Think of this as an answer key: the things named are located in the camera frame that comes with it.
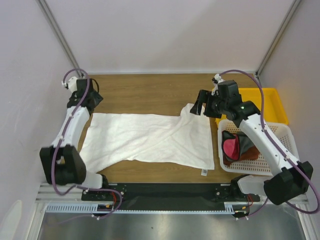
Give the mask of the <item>white towel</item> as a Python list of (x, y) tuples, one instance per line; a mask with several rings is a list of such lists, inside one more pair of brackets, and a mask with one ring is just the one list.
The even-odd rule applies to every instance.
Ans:
[(93, 114), (80, 151), (87, 170), (97, 173), (125, 160), (213, 170), (210, 120), (192, 114), (192, 107), (188, 103), (179, 116)]

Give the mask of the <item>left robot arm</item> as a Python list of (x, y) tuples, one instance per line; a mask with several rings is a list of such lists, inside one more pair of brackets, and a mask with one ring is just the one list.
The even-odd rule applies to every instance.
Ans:
[(78, 144), (85, 124), (95, 107), (103, 100), (99, 86), (94, 88), (90, 79), (72, 77), (64, 84), (70, 90), (66, 117), (63, 125), (50, 146), (40, 149), (39, 156), (48, 184), (65, 186), (74, 184), (92, 189), (92, 194), (99, 200), (110, 195), (107, 178), (103, 174), (90, 172), (78, 152)]

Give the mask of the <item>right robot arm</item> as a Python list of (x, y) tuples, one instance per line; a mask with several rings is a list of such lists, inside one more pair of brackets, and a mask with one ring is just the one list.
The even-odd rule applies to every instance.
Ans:
[(280, 205), (306, 193), (312, 186), (312, 165), (301, 162), (287, 150), (266, 124), (262, 111), (252, 101), (242, 100), (234, 80), (218, 83), (215, 92), (200, 90), (190, 113), (210, 118), (225, 115), (252, 141), (267, 162), (272, 177), (241, 177), (230, 188), (234, 200), (242, 201), (248, 194), (264, 195), (273, 204)]

